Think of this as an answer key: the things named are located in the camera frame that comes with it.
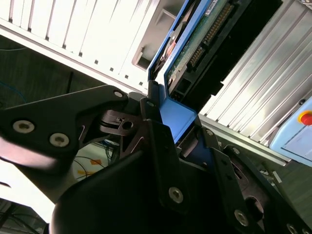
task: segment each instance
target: blue cable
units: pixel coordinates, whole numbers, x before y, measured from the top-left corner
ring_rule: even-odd
[[[2,85],[2,86],[4,86],[4,87],[6,87],[6,88],[12,90],[14,93],[18,94],[18,95],[23,99],[23,101],[24,101],[25,103],[27,103],[25,97],[23,96],[23,94],[21,94],[20,91],[18,91],[17,89],[15,89],[15,88],[11,87],[10,85],[7,85],[7,84],[5,84],[5,83],[3,83],[3,82],[1,82],[1,81],[0,81],[0,85]]]

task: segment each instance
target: floor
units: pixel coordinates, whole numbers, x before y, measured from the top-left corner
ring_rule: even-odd
[[[0,36],[0,109],[100,85],[102,83],[98,80]],[[244,149],[240,150],[260,167],[260,158]],[[298,163],[286,168],[270,166],[278,172],[298,213],[312,228],[312,168]]]

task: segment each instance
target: screw head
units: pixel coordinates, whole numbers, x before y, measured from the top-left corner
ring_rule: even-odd
[[[213,136],[213,135],[214,135],[214,133],[213,133],[210,129],[206,129],[206,133],[207,133],[208,135],[210,135],[210,136]]]
[[[172,79],[169,79],[168,80],[168,87],[172,84],[173,80]]]
[[[244,227],[247,227],[249,225],[248,219],[247,219],[247,217],[245,216],[245,214],[242,211],[235,210],[234,211],[234,215],[235,215],[235,218],[237,219],[237,221],[241,225],[243,225]]]
[[[305,229],[302,229],[302,233],[303,234],[310,234],[307,230],[305,230]]]
[[[50,143],[55,147],[65,147],[69,144],[69,138],[63,133],[54,133],[50,136]]]
[[[293,224],[287,224],[287,229],[291,234],[298,234],[296,228],[294,228]]]
[[[155,106],[154,103],[152,103],[150,101],[147,101],[147,104],[149,104],[150,106],[153,106],[153,107]]]
[[[175,203],[180,204],[183,201],[183,193],[176,187],[169,189],[169,196]]]
[[[119,98],[122,98],[123,97],[123,94],[119,91],[114,91],[114,94],[119,97]]]
[[[301,106],[303,103],[305,103],[306,102],[306,100],[305,99],[301,99],[300,101],[299,101],[299,105]]]
[[[35,126],[27,120],[18,120],[13,123],[13,129],[18,133],[27,134],[31,133],[35,129]]]
[[[240,154],[239,150],[237,148],[233,148],[234,153],[236,153],[237,155]]]

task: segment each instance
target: blue plastic part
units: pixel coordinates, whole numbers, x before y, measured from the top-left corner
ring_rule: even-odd
[[[305,126],[298,122],[298,116],[304,111],[312,111],[312,97],[282,125],[270,148],[312,167],[312,126]]]
[[[178,21],[187,6],[189,0],[186,0],[177,15],[172,27],[169,30],[164,42],[160,46],[160,49],[156,53],[156,56],[152,60],[149,68],[148,68],[148,76],[151,79],[151,68],[157,62],[159,56],[162,56],[162,50],[167,45],[170,34],[174,30],[175,26],[178,24]],[[182,105],[181,103],[171,99],[169,97],[168,87],[167,87],[167,75],[170,71],[172,65],[177,59],[178,55],[182,51],[184,45],[190,38],[192,32],[195,30],[197,24],[199,23],[201,17],[207,11],[208,6],[212,0],[202,0],[198,5],[196,11],[194,12],[192,18],[187,24],[184,32],[182,33],[178,43],[173,49],[172,53],[168,57],[162,69],[159,71],[155,81],[159,84],[159,103],[160,103],[160,113],[163,120],[163,123],[170,127],[173,139],[175,143],[180,139],[180,137],[184,134],[187,128],[192,124],[192,122],[197,117],[196,111],[188,108],[187,106]]]

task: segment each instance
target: wire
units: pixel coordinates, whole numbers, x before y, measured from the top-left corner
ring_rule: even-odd
[[[20,51],[20,50],[25,50],[25,49],[27,48],[23,47],[23,48],[17,48],[17,49],[0,49],[0,51],[10,52],[10,51]]]
[[[13,215],[17,215],[17,216],[26,216],[26,217],[30,217],[30,218],[33,218],[33,219],[35,219],[35,220],[38,220],[38,221],[40,221],[40,222],[42,222],[42,223],[46,223],[44,220],[42,220],[41,218],[39,218],[39,217],[35,217],[35,216],[33,216],[33,215],[31,215],[31,214],[13,214]]]
[[[97,163],[98,165],[100,165],[102,168],[105,168],[102,164],[100,164],[100,163],[99,163],[98,161],[96,161],[96,160],[93,160],[92,158],[89,158],[89,157],[84,157],[84,156],[76,156],[76,157],[89,159],[89,160],[91,160],[91,161],[93,161],[93,162]]]
[[[87,178],[87,177],[88,177],[88,173],[87,173],[87,170],[84,168],[84,166],[83,166],[80,162],[78,162],[78,161],[76,161],[76,160],[74,160],[74,162],[78,163],[78,164],[80,165],[80,167],[82,167],[82,169],[83,169],[84,172],[86,173],[84,176]]]
[[[76,178],[76,179],[81,179],[81,178],[83,178],[84,177],[84,175],[83,176],[80,176],[80,177],[78,177],[78,178]],[[87,176],[88,177],[88,176]]]
[[[106,153],[106,156],[111,159],[111,156],[109,155],[109,147],[106,146],[106,149],[105,149],[105,153]]]
[[[12,220],[13,222],[15,222],[17,225],[19,225],[22,228],[25,228],[25,226],[22,226],[20,223],[18,223],[14,218],[8,218],[9,220]]]
[[[2,86],[4,86],[4,87],[6,87],[6,88],[12,90],[12,91],[15,92],[16,94],[18,94],[18,95],[23,99],[23,101],[24,101],[25,103],[27,103],[27,101],[26,101],[24,95],[21,94],[20,91],[18,91],[17,89],[13,88],[13,87],[10,86],[10,85],[7,85],[6,83],[3,83],[2,81],[0,81],[0,85],[2,85]]]
[[[29,229],[30,231],[32,231],[34,234],[40,234],[39,232],[37,232],[35,229],[33,229],[31,226],[29,226],[26,222],[24,222],[23,220],[21,220],[20,218],[14,216],[13,214],[10,215],[12,218],[14,218],[15,220],[17,220],[18,222],[20,222],[22,225],[25,226],[25,228]]]

